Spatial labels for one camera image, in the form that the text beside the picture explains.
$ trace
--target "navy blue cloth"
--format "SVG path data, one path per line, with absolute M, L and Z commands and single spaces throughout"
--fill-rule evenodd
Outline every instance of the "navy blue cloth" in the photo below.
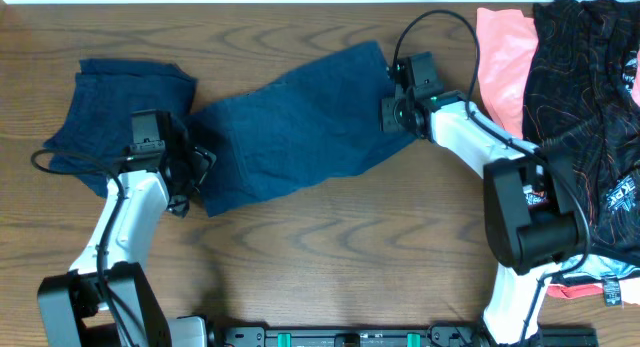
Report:
M 380 131 L 380 100 L 394 92 L 386 66 L 363 43 L 192 115 L 192 138 L 218 158 L 201 188 L 209 216 L 359 175 L 411 143 Z
M 175 65 L 146 61 L 80 61 L 76 89 L 62 128 L 46 148 L 81 152 L 110 165 L 132 143 L 131 113 L 147 109 L 189 112 L 196 80 Z M 55 156 L 49 167 L 60 171 L 93 169 L 90 163 Z M 107 196 L 103 175 L 78 176 L 98 196 Z
M 156 108 L 184 116 L 195 92 L 195 80 L 171 65 L 88 60 L 81 66 L 69 116 L 45 146 L 107 164 L 132 142 L 131 112 Z M 369 42 L 186 117 L 191 138 L 217 156 L 200 188 L 208 215 L 359 175 L 404 148 L 411 135 L 379 129 L 380 100 L 393 92 L 382 52 Z M 91 168 L 64 157 L 50 166 Z M 80 178 L 106 195 L 104 177 Z

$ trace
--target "blue towel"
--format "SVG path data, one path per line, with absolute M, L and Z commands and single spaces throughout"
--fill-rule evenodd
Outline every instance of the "blue towel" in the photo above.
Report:
M 195 81 L 170 65 L 82 61 L 67 121 L 46 147 L 111 163 L 131 143 L 133 111 L 188 113 Z M 368 42 L 302 66 L 264 88 L 185 117 L 191 138 L 217 156 L 201 197 L 209 216 L 267 201 L 330 177 L 359 175 L 411 143 L 379 130 L 380 100 L 392 95 L 386 62 Z M 51 168 L 89 168 L 63 157 Z M 81 176 L 106 195 L 100 176 Z

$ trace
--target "wooden table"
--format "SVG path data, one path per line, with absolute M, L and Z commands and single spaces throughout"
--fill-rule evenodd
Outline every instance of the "wooden table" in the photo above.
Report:
M 78 180 L 29 164 L 65 119 L 79 59 L 175 62 L 200 80 L 197 111 L 358 42 L 378 40 L 390 58 L 412 18 L 441 7 L 475 25 L 476 4 L 8 6 L 0 17 L 0 344 L 46 344 L 36 290 L 67 270 L 103 208 Z M 446 17 L 424 21 L 402 52 L 427 49 L 448 86 L 466 88 L 474 54 L 465 28 Z M 212 219 L 197 206 L 184 220 L 165 215 L 147 277 L 170 317 L 204 312 L 272 326 L 473 321 L 496 269 L 483 226 L 480 179 L 451 153 L 416 142 L 357 178 Z M 602 296 L 547 298 L 540 320 L 593 324 L 603 346 L 640 339 L 640 308 L 606 308 Z

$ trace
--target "pile of clothes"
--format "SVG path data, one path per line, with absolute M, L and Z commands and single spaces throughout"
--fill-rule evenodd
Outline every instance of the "pile of clothes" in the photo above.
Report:
M 533 12 L 478 10 L 478 78 L 497 124 L 543 147 L 561 146 L 574 159 L 594 255 L 554 280 L 549 294 L 602 293 L 603 281 L 614 278 L 622 299 L 640 304 L 640 3 L 555 0 Z M 131 142 L 132 112 L 170 111 L 218 157 L 200 189 L 209 216 L 361 174 L 414 140 L 379 130 L 378 106 L 394 83 L 375 42 L 193 115 L 196 80 L 176 66 L 86 60 L 81 70 L 67 120 L 45 146 L 109 164 Z M 50 166 L 91 167 L 64 156 Z M 106 196 L 103 176 L 78 178 Z

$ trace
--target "black fabric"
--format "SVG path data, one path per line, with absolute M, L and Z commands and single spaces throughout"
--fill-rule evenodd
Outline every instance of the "black fabric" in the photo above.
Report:
M 594 252 L 640 265 L 640 107 L 627 76 L 640 3 L 555 0 L 534 5 L 534 20 L 523 134 L 572 154 Z
M 185 116 L 196 90 L 196 80 L 170 64 L 89 59 L 80 61 L 80 71 L 67 119 L 44 146 L 85 153 L 107 165 L 132 143 L 132 112 L 158 109 Z M 49 166 L 61 171 L 94 168 L 65 156 L 55 156 Z M 107 196 L 105 176 L 77 177 L 98 196 Z
M 364 43 L 287 73 L 259 91 L 186 116 L 196 82 L 175 66 L 86 60 L 69 115 L 45 142 L 110 164 L 132 142 L 131 112 L 161 109 L 184 117 L 192 139 L 217 156 L 200 188 L 209 216 L 266 201 L 330 177 L 355 176 L 411 143 L 379 130 L 380 100 L 393 94 L 377 43 Z M 50 167 L 89 169 L 65 157 Z M 106 196 L 106 179 L 79 178 Z
M 410 134 L 379 127 L 380 100 L 393 92 L 369 42 L 191 116 L 192 136 L 218 157 L 201 188 L 209 216 L 359 175 L 404 148 Z

